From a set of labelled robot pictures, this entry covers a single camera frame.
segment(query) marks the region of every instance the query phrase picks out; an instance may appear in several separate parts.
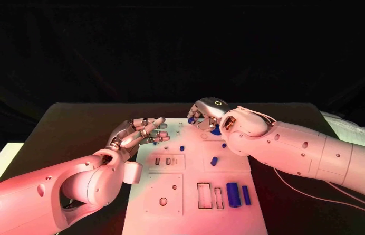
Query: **table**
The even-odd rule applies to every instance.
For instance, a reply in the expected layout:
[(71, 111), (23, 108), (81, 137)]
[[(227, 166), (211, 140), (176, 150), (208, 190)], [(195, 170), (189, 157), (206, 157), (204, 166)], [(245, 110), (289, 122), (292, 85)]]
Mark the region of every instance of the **table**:
[[(305, 126), (336, 137), (312, 104), (231, 104), (263, 112), (277, 120)], [(185, 118), (192, 104), (64, 104), (48, 109), (43, 118), (3, 174), (2, 181), (26, 172), (92, 154), (104, 148), (117, 125), (130, 118)], [(299, 194), (280, 181), (274, 170), (250, 157), (268, 234), (364, 234), (365, 212)], [(322, 198), (359, 203), (325, 182), (284, 173), (299, 190)], [(61, 235), (123, 232), (130, 185), (97, 213), (79, 220)]]

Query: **rectangular hole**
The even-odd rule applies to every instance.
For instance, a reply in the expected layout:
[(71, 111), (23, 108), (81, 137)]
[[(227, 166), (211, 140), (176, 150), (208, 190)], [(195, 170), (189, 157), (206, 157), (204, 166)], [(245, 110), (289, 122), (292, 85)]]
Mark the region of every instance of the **rectangular hole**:
[(222, 190), (221, 188), (215, 188), (215, 202), (217, 202), (217, 209), (222, 210)]
[(198, 183), (199, 209), (212, 209), (211, 184)]

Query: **small blue object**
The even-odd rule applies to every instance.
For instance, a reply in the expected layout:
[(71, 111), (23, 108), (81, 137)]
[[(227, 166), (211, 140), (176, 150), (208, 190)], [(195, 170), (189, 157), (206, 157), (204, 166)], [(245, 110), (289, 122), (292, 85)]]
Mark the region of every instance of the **small blue object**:
[(240, 199), (237, 183), (227, 183), (227, 195), (228, 195), (230, 207), (232, 208), (241, 207), (241, 199)]
[(192, 124), (192, 122), (193, 122), (193, 117), (191, 117), (191, 118), (188, 119), (188, 123)]
[(218, 157), (214, 157), (212, 161), (211, 161), (211, 165), (215, 166), (218, 162)]
[(250, 195), (248, 195), (248, 188), (247, 186), (242, 186), (244, 191), (244, 198), (245, 198), (245, 205), (251, 205)]
[(215, 125), (215, 130), (211, 131), (211, 133), (212, 133), (214, 135), (217, 135), (217, 136), (221, 135), (221, 130), (219, 130), (219, 126), (218, 126), (218, 125)]

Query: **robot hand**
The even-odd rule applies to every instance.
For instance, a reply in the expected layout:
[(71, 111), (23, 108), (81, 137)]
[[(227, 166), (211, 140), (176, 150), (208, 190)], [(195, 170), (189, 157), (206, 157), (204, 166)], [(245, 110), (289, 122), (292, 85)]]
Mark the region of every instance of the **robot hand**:
[(365, 147), (343, 142), (217, 98), (196, 101), (188, 122), (205, 131), (219, 125), (222, 139), (240, 156), (297, 176), (336, 183), (365, 194)]
[[(123, 182), (139, 183), (142, 164), (127, 160), (139, 144), (170, 140), (165, 118), (124, 121), (92, 155), (0, 183), (0, 234), (56, 234), (116, 199)], [(61, 206), (59, 193), (72, 200)]]

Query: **robot forearm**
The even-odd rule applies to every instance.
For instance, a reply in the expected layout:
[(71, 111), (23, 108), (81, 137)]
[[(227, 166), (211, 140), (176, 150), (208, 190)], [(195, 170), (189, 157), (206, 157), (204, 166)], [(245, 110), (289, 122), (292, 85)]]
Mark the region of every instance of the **robot forearm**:
[[(224, 122), (230, 117), (235, 123), (227, 130)], [(273, 127), (263, 123), (250, 126), (260, 119), (241, 108), (225, 114), (219, 129), (230, 149), (283, 172), (333, 182), (365, 194), (365, 147), (280, 121)]]

